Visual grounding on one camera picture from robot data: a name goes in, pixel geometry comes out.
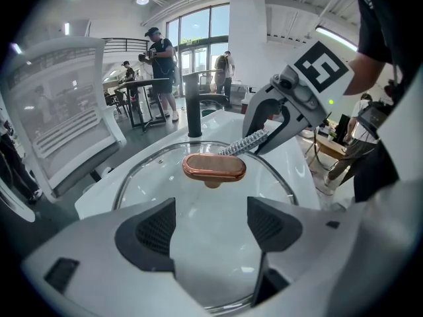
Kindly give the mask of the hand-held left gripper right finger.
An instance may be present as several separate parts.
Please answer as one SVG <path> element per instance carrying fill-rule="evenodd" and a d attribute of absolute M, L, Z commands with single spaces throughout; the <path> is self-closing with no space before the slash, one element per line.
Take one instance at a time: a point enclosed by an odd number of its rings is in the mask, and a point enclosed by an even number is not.
<path fill-rule="evenodd" d="M 397 182 L 346 211 L 247 199 L 261 261 L 248 317 L 376 313 L 423 237 L 423 180 Z"/>

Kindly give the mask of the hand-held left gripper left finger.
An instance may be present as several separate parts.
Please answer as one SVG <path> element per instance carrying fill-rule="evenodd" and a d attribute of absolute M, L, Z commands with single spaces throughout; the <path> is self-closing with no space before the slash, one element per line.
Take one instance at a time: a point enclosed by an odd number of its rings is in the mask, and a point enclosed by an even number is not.
<path fill-rule="evenodd" d="M 43 243 L 22 272 L 63 317 L 210 317 L 176 281 L 175 228 L 174 198 L 95 215 Z"/>

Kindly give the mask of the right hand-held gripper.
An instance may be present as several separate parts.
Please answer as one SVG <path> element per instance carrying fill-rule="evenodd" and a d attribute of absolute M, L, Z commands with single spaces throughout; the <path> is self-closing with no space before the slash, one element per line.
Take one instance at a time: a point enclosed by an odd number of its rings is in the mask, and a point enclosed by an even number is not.
<path fill-rule="evenodd" d="M 243 120 L 242 136 L 263 129 L 271 116 L 283 122 L 261 143 L 256 155 L 265 155 L 295 137 L 306 127 L 317 127 L 332 112 L 354 72 L 320 40 L 298 48 L 286 59 L 284 70 L 254 93 Z"/>

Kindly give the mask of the grey scrubbing sponge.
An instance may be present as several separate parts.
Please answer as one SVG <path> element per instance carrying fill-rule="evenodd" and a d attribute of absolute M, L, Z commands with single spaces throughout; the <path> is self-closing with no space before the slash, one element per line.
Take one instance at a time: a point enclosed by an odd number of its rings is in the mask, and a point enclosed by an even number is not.
<path fill-rule="evenodd" d="M 258 147 L 260 144 L 265 142 L 268 138 L 269 132 L 261 129 L 254 133 L 233 142 L 228 147 L 220 150 L 218 155 L 223 156 L 238 156 L 243 153 L 249 152 L 251 149 Z"/>

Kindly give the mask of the glass pot lid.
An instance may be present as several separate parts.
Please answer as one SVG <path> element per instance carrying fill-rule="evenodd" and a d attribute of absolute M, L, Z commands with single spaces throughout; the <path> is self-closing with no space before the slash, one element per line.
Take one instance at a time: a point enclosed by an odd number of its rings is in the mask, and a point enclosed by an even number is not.
<path fill-rule="evenodd" d="M 249 307 L 261 251 L 247 224 L 247 199 L 297 205 L 297 198 L 267 161 L 252 153 L 224 156 L 219 141 L 164 147 L 133 165 L 113 209 L 175 200 L 147 239 L 168 255 L 179 285 L 208 313 L 230 316 Z"/>

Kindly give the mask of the person's right forearm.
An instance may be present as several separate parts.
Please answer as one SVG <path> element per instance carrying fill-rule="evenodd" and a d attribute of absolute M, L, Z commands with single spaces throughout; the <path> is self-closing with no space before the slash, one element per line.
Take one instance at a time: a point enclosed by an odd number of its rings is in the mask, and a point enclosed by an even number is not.
<path fill-rule="evenodd" d="M 372 59 L 362 53 L 357 53 L 355 58 L 348 63 L 354 72 L 344 95 L 351 96 L 369 90 L 377 82 L 385 63 Z"/>

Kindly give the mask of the white sink basin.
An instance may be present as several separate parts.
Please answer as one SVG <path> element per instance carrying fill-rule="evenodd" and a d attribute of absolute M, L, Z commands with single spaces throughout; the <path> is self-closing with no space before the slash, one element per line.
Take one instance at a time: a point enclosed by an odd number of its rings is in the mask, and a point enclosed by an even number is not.
<path fill-rule="evenodd" d="M 126 133 L 127 146 L 112 157 L 115 169 L 75 203 L 80 219 L 141 203 L 176 200 L 170 255 L 178 284 L 210 314 L 247 305 L 253 293 L 260 248 L 247 225 L 247 198 L 265 197 L 306 208 L 320 207 L 309 167 L 296 139 L 264 156 L 243 155 L 244 178 L 216 189 L 188 178 L 185 156 L 216 153 L 240 139 L 243 118 L 218 111 L 202 119 L 202 135 L 185 123 L 156 138 Z"/>

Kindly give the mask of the black faucet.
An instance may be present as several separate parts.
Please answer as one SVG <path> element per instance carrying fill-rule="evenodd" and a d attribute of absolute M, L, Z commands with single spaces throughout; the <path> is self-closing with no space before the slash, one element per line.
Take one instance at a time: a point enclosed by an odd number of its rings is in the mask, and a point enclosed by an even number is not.
<path fill-rule="evenodd" d="M 211 73 L 220 71 L 220 69 L 204 70 L 185 74 L 182 76 L 182 80 L 186 87 L 185 99 L 189 138 L 198 138 L 202 136 L 202 115 L 200 111 L 201 101 L 212 101 L 220 104 L 223 107 L 229 104 L 229 99 L 224 94 L 200 94 L 200 88 L 198 85 L 199 75 L 210 75 Z"/>

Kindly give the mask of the white mesh office chair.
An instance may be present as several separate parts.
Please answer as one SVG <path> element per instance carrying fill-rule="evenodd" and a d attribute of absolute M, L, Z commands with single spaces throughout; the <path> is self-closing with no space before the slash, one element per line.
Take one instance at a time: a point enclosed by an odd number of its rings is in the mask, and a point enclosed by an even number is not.
<path fill-rule="evenodd" d="M 8 59 L 0 70 L 0 93 L 24 165 L 51 203 L 126 145 L 103 94 L 105 44 L 56 38 Z"/>

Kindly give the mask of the chest-mounted monitor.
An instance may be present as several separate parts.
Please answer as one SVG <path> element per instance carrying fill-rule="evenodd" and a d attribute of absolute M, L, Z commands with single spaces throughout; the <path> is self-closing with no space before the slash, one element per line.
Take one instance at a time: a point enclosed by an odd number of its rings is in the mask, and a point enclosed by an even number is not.
<path fill-rule="evenodd" d="M 381 101 L 372 101 L 358 112 L 357 121 L 375 139 L 379 139 L 377 130 L 382 126 L 393 110 L 393 106 Z"/>

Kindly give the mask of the long tube ceiling lamp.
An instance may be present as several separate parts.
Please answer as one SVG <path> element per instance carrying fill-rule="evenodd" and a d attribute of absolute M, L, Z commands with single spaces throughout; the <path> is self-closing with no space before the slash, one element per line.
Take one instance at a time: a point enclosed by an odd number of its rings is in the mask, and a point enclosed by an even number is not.
<path fill-rule="evenodd" d="M 318 26 L 315 29 L 316 32 L 328 36 L 329 38 L 341 43 L 342 45 L 346 46 L 347 48 L 356 52 L 358 50 L 357 45 L 353 44 L 351 41 L 345 39 L 344 37 L 340 36 L 339 34 L 325 28 L 322 26 Z"/>

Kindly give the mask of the black balcony railing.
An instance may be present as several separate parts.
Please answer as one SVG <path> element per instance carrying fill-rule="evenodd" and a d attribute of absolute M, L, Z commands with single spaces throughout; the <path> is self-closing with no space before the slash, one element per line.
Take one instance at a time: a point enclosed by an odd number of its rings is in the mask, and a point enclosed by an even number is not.
<path fill-rule="evenodd" d="M 136 38 L 104 38 L 105 53 L 145 53 L 149 41 Z"/>

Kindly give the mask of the person's black t-shirt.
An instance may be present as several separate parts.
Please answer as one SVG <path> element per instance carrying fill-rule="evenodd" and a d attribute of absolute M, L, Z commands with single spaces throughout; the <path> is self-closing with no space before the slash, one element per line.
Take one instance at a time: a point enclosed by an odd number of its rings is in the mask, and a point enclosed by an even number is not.
<path fill-rule="evenodd" d="M 403 98 L 417 70 L 423 64 L 423 48 L 412 44 L 415 24 L 409 12 L 418 10 L 417 0 L 358 0 L 361 13 L 358 52 L 382 63 L 390 63 L 402 73 L 393 89 L 396 106 Z M 398 180 L 391 157 L 382 143 L 363 161 L 354 176 L 357 202 L 367 201 L 381 188 Z"/>

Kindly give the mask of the black frame table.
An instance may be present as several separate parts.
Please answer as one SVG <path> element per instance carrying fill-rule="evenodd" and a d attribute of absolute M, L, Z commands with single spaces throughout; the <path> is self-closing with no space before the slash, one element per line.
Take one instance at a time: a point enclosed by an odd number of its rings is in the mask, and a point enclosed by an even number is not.
<path fill-rule="evenodd" d="M 160 79 L 148 79 L 148 80 L 140 80 L 140 81 L 130 81 L 130 82 L 125 82 L 122 83 L 121 85 L 119 85 L 117 88 L 114 89 L 114 93 L 119 93 L 122 89 L 126 90 L 126 98 L 128 99 L 128 114 L 130 117 L 130 123 L 133 129 L 135 128 L 141 128 L 143 132 L 146 132 L 148 127 L 151 127 L 153 125 L 158 125 L 158 124 L 162 124 L 166 122 L 166 116 L 164 114 L 163 111 L 163 107 L 161 105 L 161 101 L 159 99 L 159 95 L 154 92 L 153 93 L 153 99 L 155 101 L 155 103 L 158 105 L 158 109 L 160 111 L 160 115 L 161 115 L 161 119 L 156 119 L 155 116 L 151 113 L 151 109 L 150 109 L 150 105 L 147 99 L 147 94 L 145 92 L 145 90 L 143 90 L 143 94 L 146 98 L 146 103 L 147 103 L 147 110 L 149 115 L 151 116 L 151 119 L 149 121 L 145 121 L 143 118 L 143 114 L 141 113 L 141 106 L 139 105 L 139 100 L 137 101 L 137 108 L 136 108 L 136 113 L 139 116 L 139 123 L 135 123 L 134 122 L 134 117 L 133 117 L 133 107 L 132 107 L 132 101 L 130 100 L 130 91 L 132 89 L 138 89 L 140 87 L 145 88 L 148 86 L 152 86 L 152 87 L 156 87 L 157 84 L 161 84 L 162 81 L 168 81 L 168 78 L 160 78 Z"/>

